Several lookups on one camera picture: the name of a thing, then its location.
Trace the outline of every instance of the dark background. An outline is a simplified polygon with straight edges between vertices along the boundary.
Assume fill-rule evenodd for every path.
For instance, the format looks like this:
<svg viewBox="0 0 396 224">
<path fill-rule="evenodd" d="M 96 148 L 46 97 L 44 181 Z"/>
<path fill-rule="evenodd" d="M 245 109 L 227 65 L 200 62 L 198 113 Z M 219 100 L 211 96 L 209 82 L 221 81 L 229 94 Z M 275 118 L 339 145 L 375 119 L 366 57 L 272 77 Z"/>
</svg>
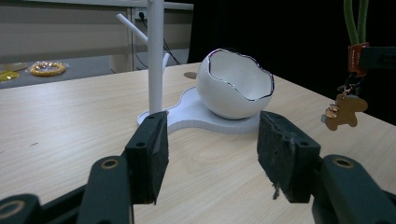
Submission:
<svg viewBox="0 0 396 224">
<path fill-rule="evenodd" d="M 194 4 L 188 63 L 201 62 L 213 49 L 236 49 L 274 75 L 334 100 L 347 79 L 350 42 L 343 1 L 173 2 Z M 359 1 L 353 5 L 357 12 Z M 371 47 L 395 46 L 395 24 L 396 1 L 371 1 L 366 41 Z M 370 69 L 360 95 L 368 103 L 364 113 L 393 125 L 395 73 Z"/>
</svg>

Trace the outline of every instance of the white stand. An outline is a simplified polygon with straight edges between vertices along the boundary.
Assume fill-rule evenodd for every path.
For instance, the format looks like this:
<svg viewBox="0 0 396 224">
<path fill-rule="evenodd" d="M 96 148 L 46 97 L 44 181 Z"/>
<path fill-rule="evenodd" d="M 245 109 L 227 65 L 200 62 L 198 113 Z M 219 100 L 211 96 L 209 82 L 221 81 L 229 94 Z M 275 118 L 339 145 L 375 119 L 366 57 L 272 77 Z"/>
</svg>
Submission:
<svg viewBox="0 0 396 224">
<path fill-rule="evenodd" d="M 163 57 L 163 0 L 148 0 L 148 36 L 121 14 L 117 18 L 148 45 L 149 111 L 137 118 L 140 125 L 150 114 L 163 111 L 163 70 L 169 54 Z M 195 88 L 184 91 L 177 105 L 167 109 L 168 133 L 183 128 L 203 128 L 216 133 L 249 133 L 258 130 L 260 115 L 240 119 L 222 119 L 201 102 Z"/>
</svg>

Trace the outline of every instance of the cable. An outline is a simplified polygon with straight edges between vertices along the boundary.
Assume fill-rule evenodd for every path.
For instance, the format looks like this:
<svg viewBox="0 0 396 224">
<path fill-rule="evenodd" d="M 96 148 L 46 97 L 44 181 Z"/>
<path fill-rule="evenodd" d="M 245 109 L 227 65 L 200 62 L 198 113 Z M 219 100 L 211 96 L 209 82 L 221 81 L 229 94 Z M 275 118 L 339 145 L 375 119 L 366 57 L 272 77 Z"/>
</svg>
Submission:
<svg viewBox="0 0 396 224">
<path fill-rule="evenodd" d="M 143 25 L 145 25 L 146 28 L 148 28 L 148 26 L 145 23 L 145 14 L 143 12 L 139 12 L 139 18 L 140 20 L 143 22 Z M 166 52 L 169 53 L 169 55 L 174 59 L 175 63 L 177 65 L 180 64 L 180 62 L 177 60 L 177 58 L 175 57 L 175 55 L 172 53 L 172 51 L 169 49 L 168 45 L 166 44 L 165 38 L 163 39 L 163 49 L 166 50 Z"/>
</svg>

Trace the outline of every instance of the green cable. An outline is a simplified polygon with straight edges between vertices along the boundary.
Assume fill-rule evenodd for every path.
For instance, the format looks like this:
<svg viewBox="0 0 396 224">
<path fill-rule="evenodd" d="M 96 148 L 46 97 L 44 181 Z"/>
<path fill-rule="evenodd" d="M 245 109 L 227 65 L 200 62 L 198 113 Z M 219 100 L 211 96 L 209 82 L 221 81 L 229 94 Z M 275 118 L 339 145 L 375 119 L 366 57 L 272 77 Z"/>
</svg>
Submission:
<svg viewBox="0 0 396 224">
<path fill-rule="evenodd" d="M 360 0 L 358 30 L 356 30 L 355 21 L 353 19 L 352 0 L 344 0 L 344 17 L 351 45 L 357 45 L 365 42 L 368 6 L 369 0 Z"/>
</svg>

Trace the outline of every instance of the white base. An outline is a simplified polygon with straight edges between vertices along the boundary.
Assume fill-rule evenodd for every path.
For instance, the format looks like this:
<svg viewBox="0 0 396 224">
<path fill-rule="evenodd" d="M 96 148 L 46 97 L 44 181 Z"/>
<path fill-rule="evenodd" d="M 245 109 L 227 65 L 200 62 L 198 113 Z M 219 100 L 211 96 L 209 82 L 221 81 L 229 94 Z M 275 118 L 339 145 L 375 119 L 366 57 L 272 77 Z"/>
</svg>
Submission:
<svg viewBox="0 0 396 224">
<path fill-rule="evenodd" d="M 260 113 L 246 119 L 222 119 L 213 114 L 202 102 L 195 87 L 181 94 L 180 101 L 166 109 L 168 114 L 168 133 L 184 128 L 202 128 L 215 133 L 250 133 L 257 131 Z M 140 125 L 149 115 L 144 112 L 137 118 Z"/>
</svg>

